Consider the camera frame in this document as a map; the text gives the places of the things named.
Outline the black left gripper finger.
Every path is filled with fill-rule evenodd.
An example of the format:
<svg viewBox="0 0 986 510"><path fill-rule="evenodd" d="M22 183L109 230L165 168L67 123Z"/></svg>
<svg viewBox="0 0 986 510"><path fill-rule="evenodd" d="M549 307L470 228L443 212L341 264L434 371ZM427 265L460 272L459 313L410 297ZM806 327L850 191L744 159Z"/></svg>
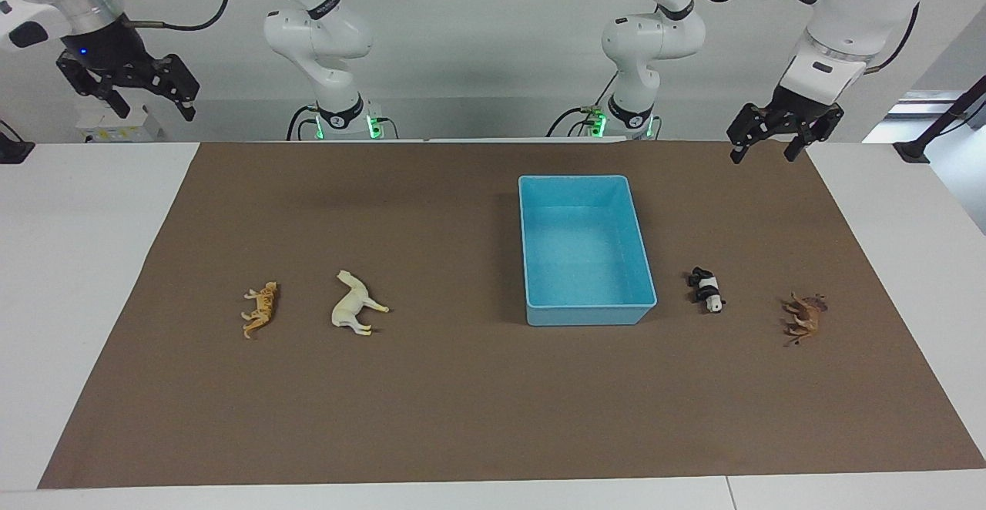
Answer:
<svg viewBox="0 0 986 510"><path fill-rule="evenodd" d="M807 147L816 142L825 142L830 136L830 123L828 119L818 119L814 124L807 125L805 122L798 123L798 131L793 136L791 142L786 145L784 150L785 159L788 162L795 162L798 156Z"/></svg>
<svg viewBox="0 0 986 510"><path fill-rule="evenodd" d="M730 160L735 165L739 165L743 161L751 147L770 137L772 133L768 117L770 117L769 109L761 109L754 104L746 104L726 128L726 135L730 145L732 145Z"/></svg>

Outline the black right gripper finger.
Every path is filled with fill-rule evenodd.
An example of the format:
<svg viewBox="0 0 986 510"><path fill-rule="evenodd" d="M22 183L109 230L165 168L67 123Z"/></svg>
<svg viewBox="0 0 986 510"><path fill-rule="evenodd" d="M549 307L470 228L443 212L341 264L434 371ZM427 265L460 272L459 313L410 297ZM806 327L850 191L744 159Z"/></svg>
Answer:
<svg viewBox="0 0 986 510"><path fill-rule="evenodd" d="M79 62L56 62L56 65L79 96L92 96L105 102L119 118L129 116L129 104L109 79L95 79Z"/></svg>
<svg viewBox="0 0 986 510"><path fill-rule="evenodd" d="M168 54L163 59L153 60L153 92L175 104L186 122L194 120L194 102L200 92L200 82L179 55Z"/></svg>

